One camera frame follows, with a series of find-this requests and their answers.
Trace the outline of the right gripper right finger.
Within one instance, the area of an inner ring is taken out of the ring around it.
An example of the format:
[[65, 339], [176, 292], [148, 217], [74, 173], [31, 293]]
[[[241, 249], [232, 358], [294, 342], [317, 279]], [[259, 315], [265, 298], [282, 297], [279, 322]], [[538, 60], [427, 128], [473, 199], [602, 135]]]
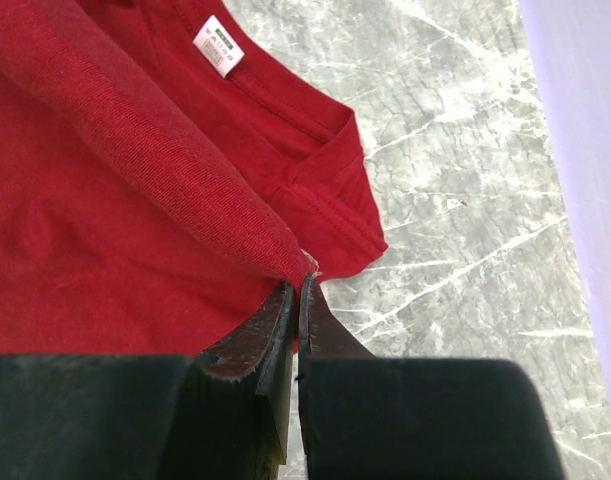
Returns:
[[376, 359], [331, 312], [320, 283], [308, 275], [300, 293], [298, 360], [309, 357]]

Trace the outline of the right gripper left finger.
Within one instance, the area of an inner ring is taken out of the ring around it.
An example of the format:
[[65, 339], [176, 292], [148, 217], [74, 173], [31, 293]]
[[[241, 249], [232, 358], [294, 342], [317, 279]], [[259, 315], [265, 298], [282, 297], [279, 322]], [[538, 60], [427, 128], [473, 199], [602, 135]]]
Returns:
[[196, 358], [197, 462], [286, 460], [295, 292], [279, 284], [259, 310]]

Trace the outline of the red t shirt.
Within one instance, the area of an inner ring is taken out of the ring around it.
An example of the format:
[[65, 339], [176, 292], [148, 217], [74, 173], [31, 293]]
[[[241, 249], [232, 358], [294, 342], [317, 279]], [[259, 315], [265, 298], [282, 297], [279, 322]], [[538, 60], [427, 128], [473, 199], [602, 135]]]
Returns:
[[0, 1], [0, 354], [196, 354], [386, 250], [353, 111], [220, 1]]

